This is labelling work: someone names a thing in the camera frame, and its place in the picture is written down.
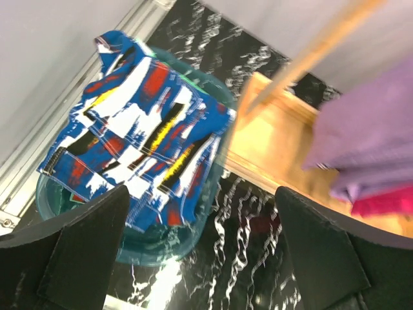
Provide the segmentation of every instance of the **teal plastic basin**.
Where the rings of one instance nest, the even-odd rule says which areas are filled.
[[[236,109],[234,98],[226,86],[215,77],[194,70],[190,65],[176,59],[172,54],[152,48],[156,56],[174,70],[184,75],[193,85],[215,97],[228,108]],[[157,266],[170,259],[180,259],[188,254],[198,242],[211,211],[218,181],[223,173],[227,155],[229,130],[219,145],[217,158],[208,174],[196,205],[196,221],[185,227],[152,225],[145,233],[125,227],[117,253],[117,261],[126,264]],[[47,220],[78,206],[70,201],[70,192],[61,185],[41,175],[36,187],[36,204],[42,219]]]

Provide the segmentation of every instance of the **wooden broom handle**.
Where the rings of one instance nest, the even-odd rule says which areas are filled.
[[[256,108],[270,94],[284,90],[291,82],[302,78],[340,41],[361,24],[386,0],[350,0],[350,3],[332,18],[320,33],[284,69],[274,74],[269,83],[249,104],[246,114]]]

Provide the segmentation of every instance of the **black marble floor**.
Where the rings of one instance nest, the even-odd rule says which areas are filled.
[[[198,2],[178,0],[150,38],[238,97],[254,71],[270,77],[288,61]],[[319,107],[338,96],[308,74],[291,91]],[[20,227],[39,221],[35,206]],[[116,263],[108,294],[147,309],[302,309],[272,193],[229,172],[193,251],[163,267]]]

